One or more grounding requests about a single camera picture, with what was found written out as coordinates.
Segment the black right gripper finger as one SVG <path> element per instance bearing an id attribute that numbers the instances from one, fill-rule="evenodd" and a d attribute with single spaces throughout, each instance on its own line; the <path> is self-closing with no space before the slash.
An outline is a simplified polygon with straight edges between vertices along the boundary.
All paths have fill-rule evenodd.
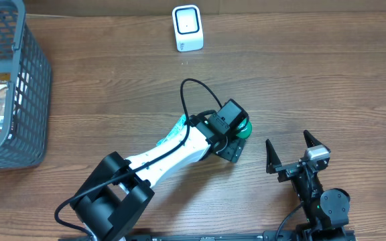
<path id="1" fill-rule="evenodd" d="M 304 130 L 303 134 L 308 148 L 322 145 L 322 143 L 316 139 L 308 130 Z"/>
<path id="2" fill-rule="evenodd" d="M 265 146 L 267 151 L 266 173 L 274 174 L 282 164 L 269 139 L 266 140 Z"/>

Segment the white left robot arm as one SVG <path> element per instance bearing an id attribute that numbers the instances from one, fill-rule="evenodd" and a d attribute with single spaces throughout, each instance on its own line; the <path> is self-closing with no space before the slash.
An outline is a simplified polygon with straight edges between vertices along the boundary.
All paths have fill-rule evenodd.
<path id="1" fill-rule="evenodd" d="M 214 154 L 237 162 L 249 115 L 233 99 L 220 110 L 182 116 L 156 147 L 126 159 L 107 155 L 70 202 L 89 240 L 123 240 L 154 196 L 154 187 L 181 168 Z"/>

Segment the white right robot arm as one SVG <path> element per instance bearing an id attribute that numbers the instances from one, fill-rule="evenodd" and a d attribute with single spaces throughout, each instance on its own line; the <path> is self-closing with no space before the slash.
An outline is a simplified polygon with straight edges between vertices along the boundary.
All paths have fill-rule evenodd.
<path id="1" fill-rule="evenodd" d="M 287 221 L 303 209 L 307 222 L 298 224 L 290 232 L 292 240 L 354 240 L 353 232 L 344 227 L 349 223 L 350 196 L 341 188 L 323 189 L 318 172 L 328 167 L 331 150 L 309 131 L 303 132 L 307 149 L 297 162 L 283 165 L 271 141 L 265 142 L 267 151 L 266 172 L 278 174 L 278 182 L 290 181 L 300 204 L 279 225 L 277 240 Z"/>

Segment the green lid jar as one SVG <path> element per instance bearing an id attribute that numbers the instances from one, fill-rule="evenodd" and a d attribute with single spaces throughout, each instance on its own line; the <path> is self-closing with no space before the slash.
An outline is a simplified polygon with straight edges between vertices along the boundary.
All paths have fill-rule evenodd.
<path id="1" fill-rule="evenodd" d="M 238 127 L 236 136 L 241 139 L 248 139 L 251 136 L 253 127 L 249 120 L 245 119 Z"/>

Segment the teal snack packet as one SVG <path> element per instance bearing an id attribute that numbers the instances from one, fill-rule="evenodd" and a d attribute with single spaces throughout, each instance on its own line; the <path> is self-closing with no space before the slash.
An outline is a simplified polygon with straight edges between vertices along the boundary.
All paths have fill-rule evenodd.
<path id="1" fill-rule="evenodd" d="M 160 141 L 157 142 L 156 146 L 160 146 L 161 144 L 170 141 L 174 137 L 176 137 L 180 131 L 184 128 L 186 122 L 186 115 L 183 114 L 177 121 L 177 123 L 173 126 L 171 131 L 167 134 L 167 136 Z"/>

